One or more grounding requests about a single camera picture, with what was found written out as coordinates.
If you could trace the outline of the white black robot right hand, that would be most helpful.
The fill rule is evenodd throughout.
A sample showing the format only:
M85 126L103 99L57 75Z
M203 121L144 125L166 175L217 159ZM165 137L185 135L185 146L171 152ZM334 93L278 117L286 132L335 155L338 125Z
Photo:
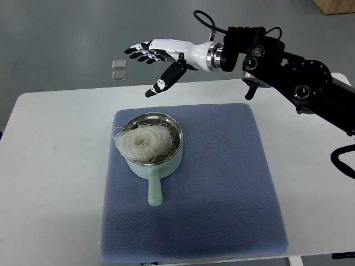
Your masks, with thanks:
M124 50L130 59L152 64L155 62L170 63L169 67L161 74L160 78L150 88L145 96L147 98L158 95L170 89L187 70L214 71L218 68L214 56L220 43L208 41L202 44L174 39L153 39L141 42Z

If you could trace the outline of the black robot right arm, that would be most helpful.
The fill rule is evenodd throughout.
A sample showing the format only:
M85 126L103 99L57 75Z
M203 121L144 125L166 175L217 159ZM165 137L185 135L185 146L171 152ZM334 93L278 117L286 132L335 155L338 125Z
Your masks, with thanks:
M195 10L194 17L212 34L225 35L222 48L212 53L213 66L231 72L238 56L245 54L242 70L251 75L245 79L249 87L247 100L266 84L290 101L298 114L316 114L354 136L354 88L334 78L325 64L285 52L281 39L268 36L263 27L224 30L201 10Z

